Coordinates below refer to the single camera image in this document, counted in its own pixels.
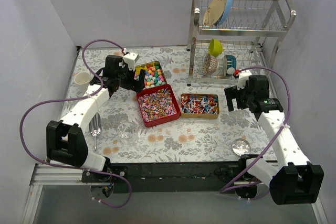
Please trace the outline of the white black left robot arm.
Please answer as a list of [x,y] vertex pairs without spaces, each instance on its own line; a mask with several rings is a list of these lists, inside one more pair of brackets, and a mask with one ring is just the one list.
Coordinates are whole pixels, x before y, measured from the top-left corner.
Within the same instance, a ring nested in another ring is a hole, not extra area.
[[47,157],[77,168],[93,170],[100,182],[111,178],[112,170],[107,159],[87,145],[84,130],[98,110],[119,89],[141,92],[144,89],[145,71],[135,80],[135,63],[139,55],[129,52],[124,56],[108,55],[105,66],[99,69],[90,81],[84,99],[58,122],[50,121],[46,128]]

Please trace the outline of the clear glass jar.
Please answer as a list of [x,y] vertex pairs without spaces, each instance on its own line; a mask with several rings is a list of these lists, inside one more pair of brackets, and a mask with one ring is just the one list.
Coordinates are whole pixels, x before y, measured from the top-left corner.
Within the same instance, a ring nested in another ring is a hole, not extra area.
[[117,135],[123,144],[134,146],[138,141],[137,127],[131,122],[122,122],[119,124]]

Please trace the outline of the metal scoop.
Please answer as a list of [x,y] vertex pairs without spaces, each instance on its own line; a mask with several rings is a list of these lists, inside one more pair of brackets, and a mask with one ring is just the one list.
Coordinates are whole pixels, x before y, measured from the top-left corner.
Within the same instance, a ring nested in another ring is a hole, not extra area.
[[94,138],[93,149],[96,152],[97,151],[97,137],[102,132],[101,117],[99,113],[96,113],[91,119],[91,121],[89,122],[89,131],[91,133],[91,136]]

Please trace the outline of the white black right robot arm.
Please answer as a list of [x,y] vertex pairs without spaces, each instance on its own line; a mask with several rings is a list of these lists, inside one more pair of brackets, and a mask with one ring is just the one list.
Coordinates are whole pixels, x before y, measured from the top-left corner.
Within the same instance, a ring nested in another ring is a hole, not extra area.
[[238,166],[239,178],[248,181],[256,177],[268,186],[273,201],[278,205],[312,204],[316,202],[322,180],[323,169],[314,165],[298,146],[289,125],[287,113],[278,99],[271,98],[268,78],[253,75],[245,70],[238,75],[238,84],[224,90],[227,106],[233,111],[233,100],[238,109],[248,109],[269,138],[267,148],[272,148],[277,167],[263,158],[264,153],[241,157]]

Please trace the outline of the red tin of swirl lollipops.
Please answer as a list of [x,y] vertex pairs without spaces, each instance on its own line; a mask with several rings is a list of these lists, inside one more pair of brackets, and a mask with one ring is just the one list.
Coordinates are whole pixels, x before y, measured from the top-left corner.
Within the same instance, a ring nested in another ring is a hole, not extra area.
[[146,127],[154,127],[180,117],[180,107],[169,84],[145,89],[137,93],[136,97]]

